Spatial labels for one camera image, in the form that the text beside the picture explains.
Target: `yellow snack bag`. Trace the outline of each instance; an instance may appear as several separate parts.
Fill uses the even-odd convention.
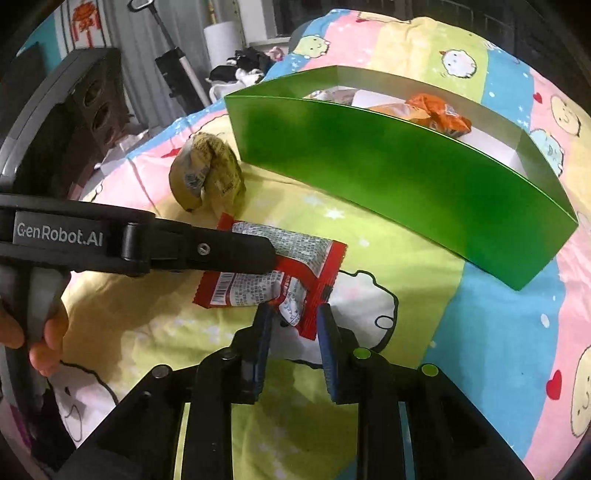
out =
[[[215,214],[236,215],[246,187],[236,155],[215,135],[192,135],[174,159],[168,175],[174,198],[188,212],[203,204],[203,192]]]

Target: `colorful bedspread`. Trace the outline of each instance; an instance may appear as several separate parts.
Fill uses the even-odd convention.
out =
[[[591,420],[591,119],[515,57],[429,18],[403,22],[333,10],[308,26],[267,79],[331,64],[429,82],[515,122],[557,166],[580,228],[529,285],[514,291],[393,222],[249,165],[243,165],[242,218],[348,244],[331,303],[358,338],[392,362],[439,365],[535,478],[553,478]],[[176,152],[199,129],[235,147],[218,102],[130,154],[95,201],[214,227],[211,211],[183,212],[168,187]],[[270,131],[260,141],[286,145],[278,146],[281,155],[297,139]],[[198,363],[250,324],[251,308],[194,305],[199,280],[200,273],[74,276],[64,295],[72,319],[67,363],[52,382],[77,444],[152,366]],[[275,345],[272,353],[317,363],[314,345],[301,346]],[[353,478],[355,431],[356,408],[331,404],[321,370],[271,362],[261,401],[233,410],[235,476]]]

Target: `finger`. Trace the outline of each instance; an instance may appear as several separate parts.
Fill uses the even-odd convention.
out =
[[[46,368],[45,370],[41,370],[39,373],[44,377],[50,377],[57,373],[60,368],[60,364],[54,365],[53,367]]]
[[[0,304],[0,343],[9,348],[19,348],[25,343],[25,336],[17,321]]]
[[[52,350],[44,340],[33,344],[29,351],[31,365],[39,372],[51,371],[60,363],[61,352]]]
[[[43,329],[43,338],[51,350],[61,352],[62,340],[68,331],[68,326],[68,312],[60,301],[57,312],[51,319],[46,321]]]

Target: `green cardboard tray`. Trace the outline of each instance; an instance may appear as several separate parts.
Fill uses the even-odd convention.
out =
[[[474,127],[513,148],[526,176],[410,122],[302,99],[334,86],[403,99],[437,95]],[[331,66],[262,82],[225,101],[242,161],[373,210],[514,289],[534,278],[577,228],[558,178],[530,136],[446,90],[388,73]]]

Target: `blue gripper pad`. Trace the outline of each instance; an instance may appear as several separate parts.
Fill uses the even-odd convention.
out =
[[[336,327],[336,324],[332,317],[332,313],[330,312],[330,307],[326,305],[327,308],[325,308],[325,305],[318,307],[318,314],[316,315],[316,330],[318,343],[320,345],[320,356],[322,358],[326,389],[329,392],[330,399],[333,402],[336,402],[339,391],[339,371],[337,367],[337,352],[335,350],[337,345],[332,342],[332,336],[329,333],[331,327]]]
[[[276,315],[273,307],[266,305],[256,311],[255,323],[260,322],[258,327],[261,329],[261,335],[258,341],[258,351],[256,353],[256,364],[254,372],[254,390],[255,399],[258,400],[265,383],[265,372],[267,371],[267,358],[269,356],[269,346],[271,345],[271,330],[273,317]]]

